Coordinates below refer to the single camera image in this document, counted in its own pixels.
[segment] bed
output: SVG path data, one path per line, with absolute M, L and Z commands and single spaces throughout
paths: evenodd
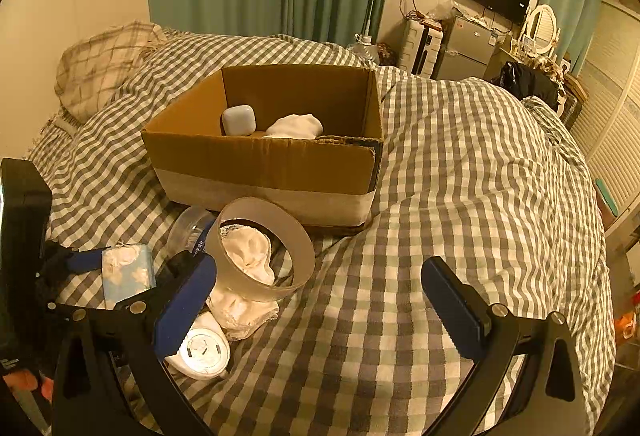
M 92 249 L 147 243 L 156 270 L 184 206 L 162 191 L 140 136 L 181 92 L 222 66 L 370 66 L 335 44 L 165 30 L 108 103 L 72 127 L 63 109 L 28 158 L 52 189 L 47 236 Z M 376 67 L 385 152 L 367 228 L 314 237 L 317 270 L 280 315 L 232 347 L 228 377 L 175 379 L 215 434 L 420 435 L 471 367 L 420 285 L 442 256 L 487 302 L 516 315 L 563 312 L 575 336 L 588 432 L 614 363 L 604 232 L 583 156 L 542 101 L 518 102 L 479 79 L 429 81 Z M 287 260 L 274 264 L 288 272 Z M 76 276 L 63 302 L 100 307 L 98 272 Z M 508 372 L 482 426 L 513 388 Z M 121 370 L 142 423 L 154 421 Z

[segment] metal bolt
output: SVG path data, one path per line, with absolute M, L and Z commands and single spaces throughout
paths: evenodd
M 129 306 L 129 311 L 131 313 L 142 313 L 146 310 L 146 304 L 144 301 L 135 301 L 131 306 Z
M 551 320 L 556 324 L 564 324 L 564 315 L 562 315 L 559 311 L 551 312 Z
M 71 315 L 71 318 L 74 321 L 81 321 L 85 317 L 86 317 L 86 311 L 84 311 L 82 308 L 78 308 L 76 311 L 74 311 L 74 314 Z
M 504 304 L 499 303 L 492 305 L 491 311 L 496 317 L 507 317 L 507 314 L 509 313 L 507 307 Z

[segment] refrigerator door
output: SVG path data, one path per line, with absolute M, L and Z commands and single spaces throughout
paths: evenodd
M 442 53 L 442 59 L 432 76 L 436 80 L 461 81 L 468 77 L 482 78 L 486 65 L 455 51 L 447 50 Z
M 455 18 L 450 24 L 447 50 L 460 52 L 468 58 L 488 64 L 494 53 L 494 44 L 490 44 L 491 30 L 463 18 Z

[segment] white rounded square object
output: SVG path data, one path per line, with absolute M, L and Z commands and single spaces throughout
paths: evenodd
M 254 109 L 247 105 L 233 106 L 222 112 L 222 125 L 225 135 L 245 137 L 255 131 Z

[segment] open cardboard box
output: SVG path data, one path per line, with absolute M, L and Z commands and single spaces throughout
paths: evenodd
M 292 113 L 324 127 L 316 140 L 225 136 L 222 112 L 250 105 L 256 130 Z M 330 65 L 223 68 L 156 115 L 142 131 L 167 196 L 221 210 L 242 196 L 270 200 L 308 227 L 361 230 L 382 156 L 375 72 Z

